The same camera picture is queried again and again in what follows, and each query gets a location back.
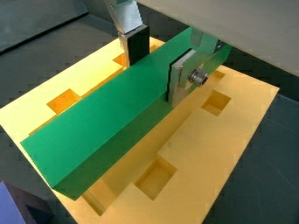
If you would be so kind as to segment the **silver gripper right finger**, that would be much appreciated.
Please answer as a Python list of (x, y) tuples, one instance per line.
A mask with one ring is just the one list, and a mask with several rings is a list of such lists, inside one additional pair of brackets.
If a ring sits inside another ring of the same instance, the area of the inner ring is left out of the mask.
[(196, 87), (201, 87), (210, 74), (226, 60), (226, 43), (190, 28), (190, 45), (168, 70), (166, 101), (176, 107)]

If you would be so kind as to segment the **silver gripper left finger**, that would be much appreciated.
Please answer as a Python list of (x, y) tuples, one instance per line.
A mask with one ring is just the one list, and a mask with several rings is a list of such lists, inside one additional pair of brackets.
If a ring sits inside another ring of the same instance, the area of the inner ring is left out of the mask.
[(130, 67), (149, 54), (149, 27), (144, 25), (134, 0), (102, 0), (116, 25), (125, 65)]

